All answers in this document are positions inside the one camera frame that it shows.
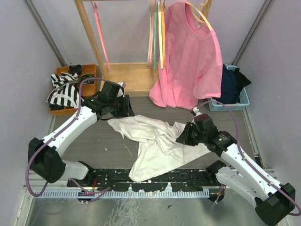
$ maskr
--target crumpled white fabric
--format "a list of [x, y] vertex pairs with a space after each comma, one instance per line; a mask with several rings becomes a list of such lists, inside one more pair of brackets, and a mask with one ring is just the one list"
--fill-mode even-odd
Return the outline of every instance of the crumpled white fabric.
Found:
[[129, 177], [133, 181], [144, 181], [167, 173], [210, 151], [204, 144], [188, 146], [176, 143], [185, 124], [150, 119], [142, 115], [108, 120], [110, 126], [122, 137], [139, 142], [136, 162]]

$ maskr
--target blue basket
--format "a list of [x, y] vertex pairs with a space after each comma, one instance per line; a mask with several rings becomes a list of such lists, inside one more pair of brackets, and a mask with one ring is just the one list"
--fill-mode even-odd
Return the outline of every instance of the blue basket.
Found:
[[[229, 70], [234, 71], [235, 68], [237, 68], [234, 65], [227, 65], [227, 68]], [[232, 105], [226, 105], [231, 111], [241, 111], [243, 110], [246, 106], [250, 105], [250, 101], [248, 98], [248, 95], [246, 94], [246, 89], [244, 88], [240, 95], [240, 103], [237, 104], [232, 104]], [[227, 111], [226, 108], [224, 108], [222, 105], [219, 105], [218, 103], [209, 103], [209, 109], [211, 112], [220, 112], [220, 111]]]

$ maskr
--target gray wall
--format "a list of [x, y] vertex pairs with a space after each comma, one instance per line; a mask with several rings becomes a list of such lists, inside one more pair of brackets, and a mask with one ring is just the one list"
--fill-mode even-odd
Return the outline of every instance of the gray wall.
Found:
[[[32, 0], [66, 63], [96, 63], [73, 0]], [[166, 6], [176, 0], [166, 0]], [[199, 5], [204, 0], [191, 0]], [[222, 59], [233, 62], [263, 0], [213, 0], [208, 20], [219, 39]], [[149, 0], [114, 0], [97, 3], [110, 62], [147, 62]], [[85, 2], [101, 49], [91, 2]]]
[[[253, 82], [248, 112], [266, 165], [301, 204], [301, 1], [275, 1], [238, 66]], [[290, 218], [300, 225], [301, 218]]]
[[20, 208], [28, 142], [42, 137], [50, 114], [50, 74], [59, 62], [21, 0], [0, 1], [0, 225]]

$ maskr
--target clothing rack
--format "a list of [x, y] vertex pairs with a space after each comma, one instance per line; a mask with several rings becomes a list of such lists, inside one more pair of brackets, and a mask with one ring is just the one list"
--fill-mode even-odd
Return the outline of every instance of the clothing rack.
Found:
[[[147, 62], [142, 63], [112, 63], [111, 69], [103, 61], [102, 54], [98, 47], [95, 35], [89, 21], [87, 11], [84, 6], [84, 1], [90, 0], [74, 0], [79, 16], [86, 30], [89, 42], [91, 44], [94, 55], [100, 67], [102, 78], [114, 82], [124, 81], [127, 84], [126, 93], [131, 96], [148, 96], [150, 89], [159, 78], [158, 66], [156, 70], [149, 68]], [[95, 1], [112, 1], [112, 0], [95, 0]], [[212, 0], [208, 0], [203, 7], [202, 13], [208, 17]]]

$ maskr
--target pink t-shirt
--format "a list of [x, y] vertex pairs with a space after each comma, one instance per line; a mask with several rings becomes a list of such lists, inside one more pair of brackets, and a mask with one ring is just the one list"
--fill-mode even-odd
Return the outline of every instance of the pink t-shirt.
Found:
[[167, 10], [165, 68], [150, 90], [161, 107], [192, 109], [198, 99], [221, 96], [222, 55], [214, 30], [196, 23], [186, 1]]

